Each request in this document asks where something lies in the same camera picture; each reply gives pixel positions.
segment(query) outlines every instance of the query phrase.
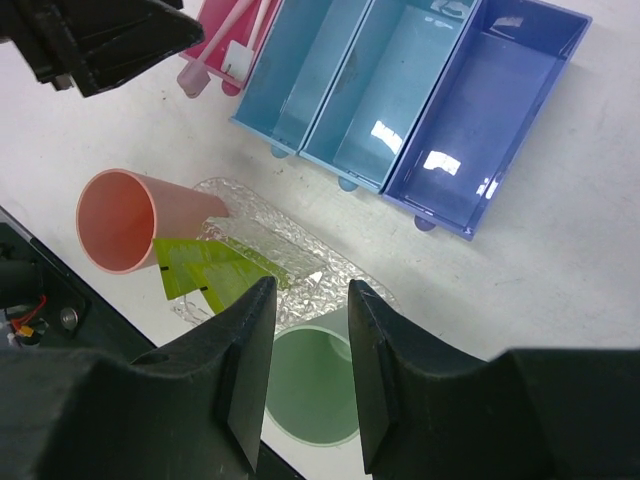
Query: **toothbrush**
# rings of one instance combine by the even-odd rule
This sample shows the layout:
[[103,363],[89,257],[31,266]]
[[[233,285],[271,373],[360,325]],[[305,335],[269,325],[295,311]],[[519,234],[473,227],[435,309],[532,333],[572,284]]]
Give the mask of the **toothbrush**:
[[229,76],[235,78],[239,82],[244,83],[251,70],[253,63],[253,57],[255,56],[256,43],[258,39],[258,33],[264,23],[264,19],[267,16],[267,10],[271,0],[260,0],[260,8],[258,9],[258,15],[253,24],[251,30],[251,36],[247,46],[244,46],[235,40],[231,41],[227,53],[222,63],[222,71]]
[[254,1],[255,0],[239,0],[233,6],[227,18],[198,58],[189,62],[182,72],[180,72],[180,75],[178,75],[178,84],[182,87],[187,97],[196,98],[209,84],[211,79],[209,78],[209,72],[207,72],[205,62]]

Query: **pink cup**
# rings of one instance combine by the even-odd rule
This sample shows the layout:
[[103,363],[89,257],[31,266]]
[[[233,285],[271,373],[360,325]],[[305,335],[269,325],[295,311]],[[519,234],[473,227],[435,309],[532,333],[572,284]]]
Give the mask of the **pink cup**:
[[76,226],[89,259],[124,274],[156,263],[152,240],[196,238],[209,217],[228,217],[218,197],[127,170],[106,170],[84,188]]

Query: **red wire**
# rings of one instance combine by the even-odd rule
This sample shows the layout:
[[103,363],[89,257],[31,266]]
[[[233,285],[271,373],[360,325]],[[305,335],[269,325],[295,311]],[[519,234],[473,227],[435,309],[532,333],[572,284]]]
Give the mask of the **red wire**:
[[47,297],[45,295],[42,295],[40,297],[40,304],[36,308],[34,308],[30,313],[27,313],[26,315],[20,318],[14,318],[13,320],[11,320],[11,325],[13,325],[13,328],[15,328],[16,332],[20,330],[20,327],[22,327],[23,325],[26,325],[31,320],[33,320],[33,317],[35,317],[36,314],[40,310],[42,310],[42,307],[44,307],[46,303],[47,303]]

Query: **table surface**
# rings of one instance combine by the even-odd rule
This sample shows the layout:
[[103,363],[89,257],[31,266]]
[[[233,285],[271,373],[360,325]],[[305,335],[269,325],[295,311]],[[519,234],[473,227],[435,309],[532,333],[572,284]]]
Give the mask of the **table surface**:
[[[198,0],[186,11],[197,14]],[[481,358],[514,346],[640,344],[640,2],[555,0],[594,24],[475,240],[412,218],[301,159],[277,160],[231,125],[238,99],[214,80],[197,100],[171,58],[95,98],[39,85],[0,46],[0,204],[156,344],[185,333],[160,275],[98,271],[75,232],[82,187],[122,167],[182,185],[233,178],[386,285],[405,314]],[[264,438],[310,480],[363,478],[358,441],[296,444],[267,421]]]

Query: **green cup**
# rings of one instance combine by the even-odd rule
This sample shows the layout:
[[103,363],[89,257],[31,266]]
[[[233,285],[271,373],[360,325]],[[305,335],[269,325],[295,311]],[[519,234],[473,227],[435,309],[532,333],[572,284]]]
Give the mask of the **green cup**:
[[333,447],[358,434],[347,309],[276,335],[267,415],[307,445]]

